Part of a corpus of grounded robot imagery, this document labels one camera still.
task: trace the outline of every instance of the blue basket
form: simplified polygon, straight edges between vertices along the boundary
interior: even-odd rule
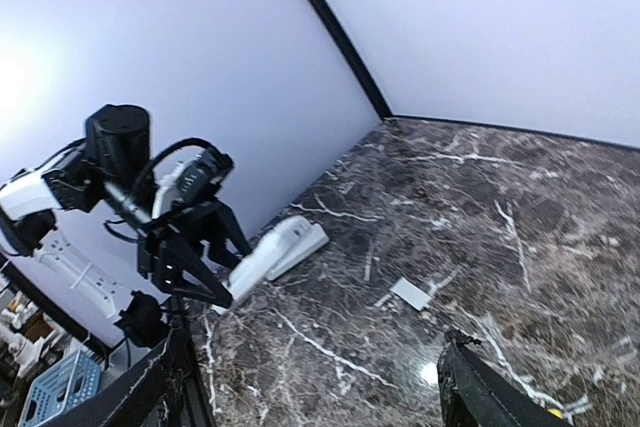
[[[100,365],[81,350],[52,365],[31,384],[20,427],[37,427],[93,397],[100,374]]]

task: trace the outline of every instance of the small yellow object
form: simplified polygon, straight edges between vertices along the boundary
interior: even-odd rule
[[[558,417],[559,419],[564,419],[562,412],[560,412],[558,409],[549,409],[549,412],[555,415],[556,417]]]

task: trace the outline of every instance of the dark marble surface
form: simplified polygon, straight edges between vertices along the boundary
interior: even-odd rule
[[[441,426],[452,327],[574,425],[640,425],[638,212],[639,153],[387,121],[283,212],[321,253],[224,318],[190,305],[220,427]],[[422,312],[379,304],[401,276]]]

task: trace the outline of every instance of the small white square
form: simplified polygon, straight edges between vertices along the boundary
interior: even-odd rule
[[[396,294],[411,307],[420,311],[431,301],[431,297],[425,291],[419,289],[404,277],[393,284],[391,292]]]

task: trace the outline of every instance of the white backdrop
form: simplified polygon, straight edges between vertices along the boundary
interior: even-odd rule
[[[640,146],[640,0],[327,0],[394,113]]]
[[[0,0],[0,71],[2,177],[82,136],[102,105],[138,104],[153,152],[199,136],[234,158],[221,197],[249,235],[378,122],[306,0]],[[134,248],[102,230],[108,215],[59,218],[103,268],[148,287]],[[120,338],[55,275],[16,264],[105,341]]]

